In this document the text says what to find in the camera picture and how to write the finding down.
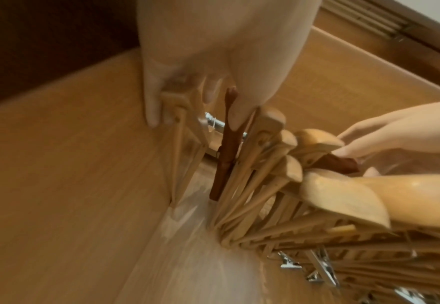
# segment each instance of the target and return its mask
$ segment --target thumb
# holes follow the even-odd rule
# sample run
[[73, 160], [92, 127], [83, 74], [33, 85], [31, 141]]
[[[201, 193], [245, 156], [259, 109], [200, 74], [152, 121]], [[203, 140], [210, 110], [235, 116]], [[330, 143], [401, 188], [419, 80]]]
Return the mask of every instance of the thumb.
[[397, 148], [395, 142], [394, 134], [381, 128], [333, 151], [332, 154], [338, 157], [363, 157], [375, 152]]
[[241, 97], [241, 94], [235, 100], [228, 111], [228, 124], [233, 131], [238, 128], [251, 116], [258, 105], [248, 102]]

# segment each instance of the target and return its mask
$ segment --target vent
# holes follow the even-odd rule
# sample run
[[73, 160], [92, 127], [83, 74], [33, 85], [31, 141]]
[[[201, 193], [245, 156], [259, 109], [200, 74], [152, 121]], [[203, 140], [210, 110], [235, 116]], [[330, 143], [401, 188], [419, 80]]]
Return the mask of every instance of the vent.
[[364, 0], [323, 0], [322, 8], [387, 39], [411, 25], [408, 20]]

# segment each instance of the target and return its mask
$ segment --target wooden board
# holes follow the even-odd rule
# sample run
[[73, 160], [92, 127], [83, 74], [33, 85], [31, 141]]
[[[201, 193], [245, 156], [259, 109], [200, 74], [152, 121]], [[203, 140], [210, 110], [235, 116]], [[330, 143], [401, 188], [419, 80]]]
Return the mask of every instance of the wooden board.
[[336, 303], [299, 270], [283, 270], [253, 251], [228, 250], [206, 230], [216, 165], [204, 159], [185, 193], [168, 210], [115, 304]]
[[112, 303], [169, 204], [139, 51], [0, 103], [0, 304]]
[[[313, 28], [270, 105], [287, 129], [339, 134], [354, 123], [390, 111], [440, 101], [440, 87]], [[224, 107], [214, 115], [224, 121]]]

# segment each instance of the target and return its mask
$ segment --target hand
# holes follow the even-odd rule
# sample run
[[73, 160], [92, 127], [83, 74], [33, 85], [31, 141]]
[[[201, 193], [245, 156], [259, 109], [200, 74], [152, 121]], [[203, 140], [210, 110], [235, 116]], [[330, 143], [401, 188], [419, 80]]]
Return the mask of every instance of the hand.
[[367, 175], [440, 173], [440, 102], [358, 122], [333, 152], [357, 158]]
[[216, 99], [231, 77], [238, 98], [228, 113], [236, 130], [276, 93], [307, 38], [321, 0], [138, 0], [145, 115], [161, 121], [159, 93], [169, 81], [203, 82]]

